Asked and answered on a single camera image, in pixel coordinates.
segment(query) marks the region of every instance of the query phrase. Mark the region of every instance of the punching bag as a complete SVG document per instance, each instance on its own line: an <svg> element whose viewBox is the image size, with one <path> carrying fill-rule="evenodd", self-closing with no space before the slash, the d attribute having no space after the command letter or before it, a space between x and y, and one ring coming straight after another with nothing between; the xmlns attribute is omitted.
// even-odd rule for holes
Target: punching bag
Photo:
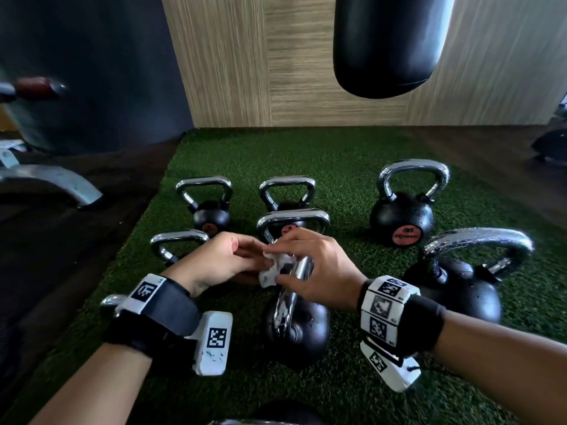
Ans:
<svg viewBox="0 0 567 425"><path fill-rule="evenodd" d="M455 0L337 0L333 66L338 83L367 99L395 97L429 79Z"/></svg>

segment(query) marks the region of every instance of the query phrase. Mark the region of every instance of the left hand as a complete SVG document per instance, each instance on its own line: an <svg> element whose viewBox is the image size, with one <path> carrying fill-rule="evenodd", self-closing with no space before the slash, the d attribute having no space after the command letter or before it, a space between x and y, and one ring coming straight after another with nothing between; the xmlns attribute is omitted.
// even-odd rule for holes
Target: left hand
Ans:
<svg viewBox="0 0 567 425"><path fill-rule="evenodd" d="M162 276L175 280L192 297L229 279L259 283L258 272L273 265L273 260L264 257L264 247L257 238L221 232L167 268Z"/></svg>

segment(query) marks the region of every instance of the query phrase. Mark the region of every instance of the forearm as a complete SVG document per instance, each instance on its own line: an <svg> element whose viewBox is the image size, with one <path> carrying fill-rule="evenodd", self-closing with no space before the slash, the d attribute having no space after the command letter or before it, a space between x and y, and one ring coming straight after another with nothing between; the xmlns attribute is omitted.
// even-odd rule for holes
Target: forearm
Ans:
<svg viewBox="0 0 567 425"><path fill-rule="evenodd" d="M434 355L531 424L567 417L567 346L448 312Z"/></svg>
<svg viewBox="0 0 567 425"><path fill-rule="evenodd" d="M150 365L138 351L103 344L30 425L124 425Z"/></svg>

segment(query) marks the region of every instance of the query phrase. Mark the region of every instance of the red kettlebell label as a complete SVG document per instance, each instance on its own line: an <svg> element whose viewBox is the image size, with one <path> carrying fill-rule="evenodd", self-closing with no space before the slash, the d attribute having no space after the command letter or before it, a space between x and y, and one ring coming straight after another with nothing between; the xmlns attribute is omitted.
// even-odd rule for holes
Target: red kettlebell label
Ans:
<svg viewBox="0 0 567 425"><path fill-rule="evenodd" d="M218 233L218 227L215 224L203 224L201 229L205 231L209 237L214 237L216 233Z"/></svg>
<svg viewBox="0 0 567 425"><path fill-rule="evenodd" d="M392 241L399 246L417 243L423 237L423 231L415 225L404 225L393 232Z"/></svg>
<svg viewBox="0 0 567 425"><path fill-rule="evenodd" d="M297 225L294 224L286 225L284 228L282 228L282 235L287 234L290 231L293 231L295 228L297 228Z"/></svg>

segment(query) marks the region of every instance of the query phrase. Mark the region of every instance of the artificial turf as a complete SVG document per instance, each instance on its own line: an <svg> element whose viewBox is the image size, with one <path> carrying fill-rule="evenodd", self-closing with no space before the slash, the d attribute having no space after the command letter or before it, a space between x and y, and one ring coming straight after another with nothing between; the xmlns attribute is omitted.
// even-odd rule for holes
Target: artificial turf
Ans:
<svg viewBox="0 0 567 425"><path fill-rule="evenodd" d="M331 217L328 234L337 238L369 277L400 277L416 251L384 249L372 241L368 218L377 199L380 168L403 158L433 158L421 142L392 128L297 128L276 130L197 130L187 134L162 180L159 193L110 265L101 284L78 312L55 349L35 371L1 424L25 424L100 344L106 323L98 303L104 296L127 293L148 272L161 271L149 239L156 233L192 226L192 218L174 191L180 179L222 175L232 181L233 231L255 235L266 213L258 186L266 178L303 174L317 182L314 207ZM421 192L431 177L419 171L392 178L394 190ZM299 197L297 189L276 197ZM194 190L196 198L219 195L215 188ZM521 271L500 287L503 324L567 342L567 241L565 232L543 221L491 187L456 167L436 198L436 233L486 226L525 231L536 252ZM459 251L479 264L495 251ZM330 423L508 424L516 419L466 382L424 371L413 390L391 392L360 353L355 317L333 314L325 358L296 373L266 360L259 344L259 316L274 293L255 287L224 285L199 300L201 310L225 310L234 316L227 370L221 377L150 377L131 414L136 424L206 424L242 418L260 405L294 398L316 407ZM428 360L426 365L433 366Z"/></svg>

